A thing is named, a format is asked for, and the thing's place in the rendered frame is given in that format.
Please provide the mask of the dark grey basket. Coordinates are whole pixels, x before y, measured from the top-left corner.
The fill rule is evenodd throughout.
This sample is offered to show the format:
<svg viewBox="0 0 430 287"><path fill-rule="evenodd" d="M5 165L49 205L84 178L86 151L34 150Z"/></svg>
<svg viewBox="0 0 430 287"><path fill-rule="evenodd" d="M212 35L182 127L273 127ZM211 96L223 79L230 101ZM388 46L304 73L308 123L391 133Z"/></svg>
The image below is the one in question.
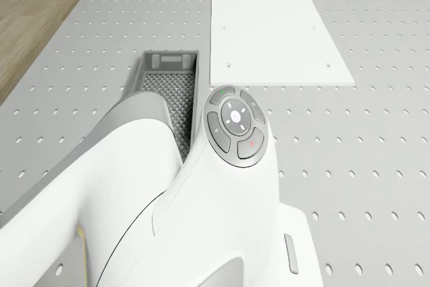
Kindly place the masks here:
<svg viewBox="0 0 430 287"><path fill-rule="evenodd" d="M175 141L186 160L196 133L199 79L197 50L145 50L137 64L128 94L149 91L159 94L169 110Z"/></svg>

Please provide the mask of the white board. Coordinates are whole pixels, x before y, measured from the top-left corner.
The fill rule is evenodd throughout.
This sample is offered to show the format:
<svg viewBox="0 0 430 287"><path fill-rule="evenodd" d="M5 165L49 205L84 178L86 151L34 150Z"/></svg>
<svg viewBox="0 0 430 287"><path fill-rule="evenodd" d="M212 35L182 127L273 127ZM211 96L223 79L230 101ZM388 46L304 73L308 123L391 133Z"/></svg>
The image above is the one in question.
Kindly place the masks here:
<svg viewBox="0 0 430 287"><path fill-rule="evenodd" d="M212 85L354 85L312 0L212 0Z"/></svg>

